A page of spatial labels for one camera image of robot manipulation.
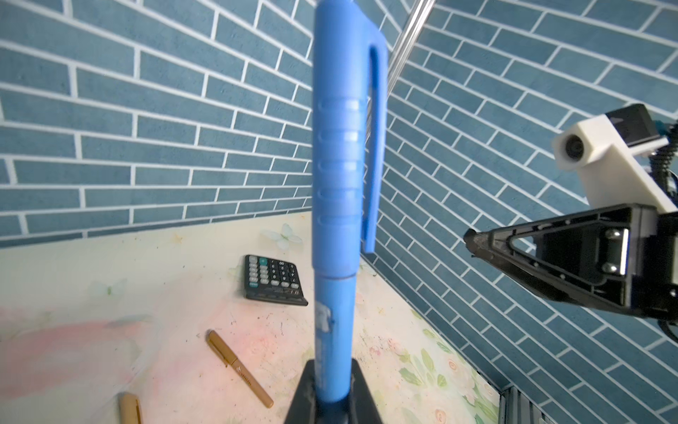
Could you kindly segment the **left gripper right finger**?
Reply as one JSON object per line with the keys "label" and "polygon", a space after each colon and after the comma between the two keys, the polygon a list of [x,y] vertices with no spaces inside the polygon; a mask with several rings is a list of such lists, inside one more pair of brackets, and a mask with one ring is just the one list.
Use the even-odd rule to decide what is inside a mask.
{"label": "left gripper right finger", "polygon": [[349,424],[383,424],[367,380],[356,359],[351,360],[348,415]]}

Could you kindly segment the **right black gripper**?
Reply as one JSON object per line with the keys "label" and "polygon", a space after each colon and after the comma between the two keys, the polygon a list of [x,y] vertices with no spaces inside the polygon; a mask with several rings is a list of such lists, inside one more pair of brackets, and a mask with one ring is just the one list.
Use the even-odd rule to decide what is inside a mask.
{"label": "right black gripper", "polygon": [[639,204],[478,232],[464,244],[545,300],[677,319],[677,214]]}

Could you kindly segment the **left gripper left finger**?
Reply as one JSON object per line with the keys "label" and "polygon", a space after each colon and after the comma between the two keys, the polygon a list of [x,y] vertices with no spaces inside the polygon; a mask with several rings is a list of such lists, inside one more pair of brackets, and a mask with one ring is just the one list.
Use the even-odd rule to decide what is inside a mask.
{"label": "left gripper left finger", "polygon": [[309,360],[303,369],[298,387],[284,420],[285,424],[316,424],[318,403],[315,392],[314,360]]}

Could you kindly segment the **brown pen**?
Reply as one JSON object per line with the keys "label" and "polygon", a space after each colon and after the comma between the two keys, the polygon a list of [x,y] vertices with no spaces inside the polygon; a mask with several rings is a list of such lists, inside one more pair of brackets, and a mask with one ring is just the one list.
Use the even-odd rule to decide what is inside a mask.
{"label": "brown pen", "polygon": [[212,351],[219,357],[219,359],[226,365],[232,367],[235,373],[245,382],[252,393],[261,401],[263,406],[271,409],[275,402],[268,392],[255,379],[254,375],[238,358],[238,355],[226,344],[226,342],[214,330],[209,330],[206,335],[206,341]]}

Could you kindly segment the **blue pen cap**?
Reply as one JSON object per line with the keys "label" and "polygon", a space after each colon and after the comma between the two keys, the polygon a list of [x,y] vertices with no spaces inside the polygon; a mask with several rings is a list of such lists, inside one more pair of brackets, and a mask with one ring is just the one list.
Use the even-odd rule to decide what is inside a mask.
{"label": "blue pen cap", "polygon": [[353,1],[319,2],[314,24],[313,265],[343,279],[375,248],[389,52]]}

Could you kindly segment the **blue pen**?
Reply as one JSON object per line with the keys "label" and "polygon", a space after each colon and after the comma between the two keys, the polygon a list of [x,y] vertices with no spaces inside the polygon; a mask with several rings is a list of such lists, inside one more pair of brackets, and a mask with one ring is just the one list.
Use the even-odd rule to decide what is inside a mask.
{"label": "blue pen", "polygon": [[315,391],[322,404],[344,400],[351,388],[357,276],[314,281]]}

